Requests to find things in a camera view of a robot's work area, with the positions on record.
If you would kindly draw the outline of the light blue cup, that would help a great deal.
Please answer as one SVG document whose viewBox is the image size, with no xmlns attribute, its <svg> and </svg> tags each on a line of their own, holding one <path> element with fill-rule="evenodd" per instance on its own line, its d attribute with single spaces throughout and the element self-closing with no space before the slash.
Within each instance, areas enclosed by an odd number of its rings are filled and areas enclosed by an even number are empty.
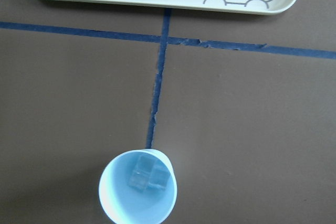
<svg viewBox="0 0 336 224">
<path fill-rule="evenodd" d="M 170 172 L 165 190 L 139 191 L 129 186 L 131 172 L 142 154 L 155 156 Z M 177 199 L 177 181 L 170 159 L 161 151 L 141 149 L 124 152 L 105 167 L 98 187 L 102 209 L 114 223 L 162 223 Z"/>
</svg>

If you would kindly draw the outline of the ice cubes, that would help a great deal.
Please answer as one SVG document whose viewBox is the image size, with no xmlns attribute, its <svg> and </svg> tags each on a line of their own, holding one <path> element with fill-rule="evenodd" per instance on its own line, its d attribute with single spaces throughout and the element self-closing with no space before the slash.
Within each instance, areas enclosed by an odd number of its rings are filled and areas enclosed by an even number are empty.
<svg viewBox="0 0 336 224">
<path fill-rule="evenodd" d="M 165 190 L 171 175 L 165 164 L 155 156 L 142 154 L 131 172 L 129 186 L 145 191 Z"/>
</svg>

